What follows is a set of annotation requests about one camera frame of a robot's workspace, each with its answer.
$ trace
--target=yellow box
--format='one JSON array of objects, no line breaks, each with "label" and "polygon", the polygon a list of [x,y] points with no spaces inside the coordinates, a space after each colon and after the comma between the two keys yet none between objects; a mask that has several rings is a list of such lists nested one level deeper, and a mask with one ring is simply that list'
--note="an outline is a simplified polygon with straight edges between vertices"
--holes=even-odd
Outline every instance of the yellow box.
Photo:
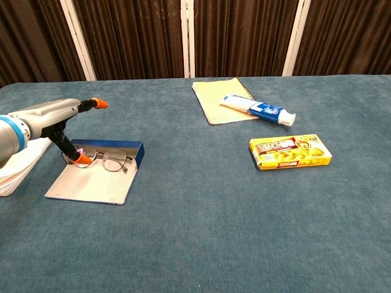
[{"label": "yellow box", "polygon": [[328,165],[332,157],[316,134],[251,139],[250,150],[260,170]]}]

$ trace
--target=white toothpaste tube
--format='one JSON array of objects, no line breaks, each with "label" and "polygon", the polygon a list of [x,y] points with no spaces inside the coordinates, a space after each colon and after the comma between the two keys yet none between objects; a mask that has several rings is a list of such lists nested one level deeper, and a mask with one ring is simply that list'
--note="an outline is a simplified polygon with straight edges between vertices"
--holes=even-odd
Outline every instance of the white toothpaste tube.
[{"label": "white toothpaste tube", "polygon": [[287,126],[292,126],[294,119],[296,118],[296,114],[290,114],[283,108],[254,101],[253,99],[247,99],[238,95],[231,94],[225,96],[222,99],[221,104],[244,113],[258,116],[264,120]]}]

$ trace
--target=blue eyeglass case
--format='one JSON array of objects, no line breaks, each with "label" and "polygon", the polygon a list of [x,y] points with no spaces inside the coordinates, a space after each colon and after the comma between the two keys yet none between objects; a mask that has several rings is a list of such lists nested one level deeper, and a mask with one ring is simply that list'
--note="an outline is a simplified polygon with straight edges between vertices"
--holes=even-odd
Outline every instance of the blue eyeglass case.
[{"label": "blue eyeglass case", "polygon": [[73,164],[67,164],[45,197],[92,203],[125,204],[144,157],[143,143],[129,140],[87,139],[74,139],[71,143],[77,148],[90,146],[102,153],[111,148],[120,149],[133,160],[126,162],[127,172],[107,171],[101,160],[93,161],[87,168],[77,168]]}]

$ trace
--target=curtain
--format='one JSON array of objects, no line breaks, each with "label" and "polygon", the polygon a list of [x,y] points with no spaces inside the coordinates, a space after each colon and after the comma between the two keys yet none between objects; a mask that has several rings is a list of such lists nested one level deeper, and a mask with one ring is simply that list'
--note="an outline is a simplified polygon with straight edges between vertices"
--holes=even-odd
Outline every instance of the curtain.
[{"label": "curtain", "polygon": [[85,80],[59,1],[0,1],[0,87]]},{"label": "curtain", "polygon": [[195,0],[195,75],[281,75],[297,7],[298,0]]},{"label": "curtain", "polygon": [[180,0],[74,0],[99,80],[182,78]]},{"label": "curtain", "polygon": [[390,4],[312,0],[293,74],[391,74]]}]

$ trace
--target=teal tablecloth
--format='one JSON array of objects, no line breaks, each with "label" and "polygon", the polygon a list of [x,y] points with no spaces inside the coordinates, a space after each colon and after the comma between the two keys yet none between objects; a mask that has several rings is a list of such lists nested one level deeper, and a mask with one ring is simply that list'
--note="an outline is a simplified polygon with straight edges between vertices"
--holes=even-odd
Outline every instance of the teal tablecloth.
[{"label": "teal tablecloth", "polygon": [[[68,137],[140,140],[145,157],[124,206],[50,200],[64,168],[51,145],[0,198],[0,291],[390,292],[391,76],[240,80],[294,125],[210,126],[194,79],[1,89],[2,114],[103,98]],[[330,165],[256,169],[251,138],[312,133]]]}]

